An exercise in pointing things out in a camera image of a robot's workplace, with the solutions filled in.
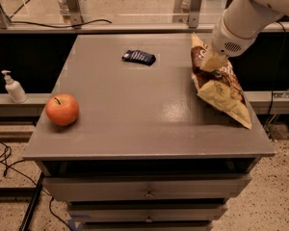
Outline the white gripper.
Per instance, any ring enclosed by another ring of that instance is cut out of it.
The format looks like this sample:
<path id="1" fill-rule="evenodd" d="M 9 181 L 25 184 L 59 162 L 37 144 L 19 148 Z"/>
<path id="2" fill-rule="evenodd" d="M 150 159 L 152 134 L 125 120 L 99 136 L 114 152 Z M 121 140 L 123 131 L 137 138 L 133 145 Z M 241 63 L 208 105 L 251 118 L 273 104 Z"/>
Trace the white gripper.
<path id="1" fill-rule="evenodd" d="M 242 55 L 255 39 L 255 16 L 223 13 L 213 29 L 209 47 L 204 49 L 200 69 L 213 72 L 227 65 L 228 57 Z"/>

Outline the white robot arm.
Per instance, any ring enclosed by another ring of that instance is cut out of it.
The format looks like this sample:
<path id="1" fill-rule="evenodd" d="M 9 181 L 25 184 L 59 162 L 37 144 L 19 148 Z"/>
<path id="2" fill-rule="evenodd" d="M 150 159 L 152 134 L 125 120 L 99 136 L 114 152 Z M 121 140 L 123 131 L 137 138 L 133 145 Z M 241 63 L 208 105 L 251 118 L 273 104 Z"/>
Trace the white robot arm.
<path id="1" fill-rule="evenodd" d="M 284 16 L 289 17 L 289 0 L 233 0 L 212 31 L 200 69 L 212 72 L 242 55 L 265 27 Z"/>

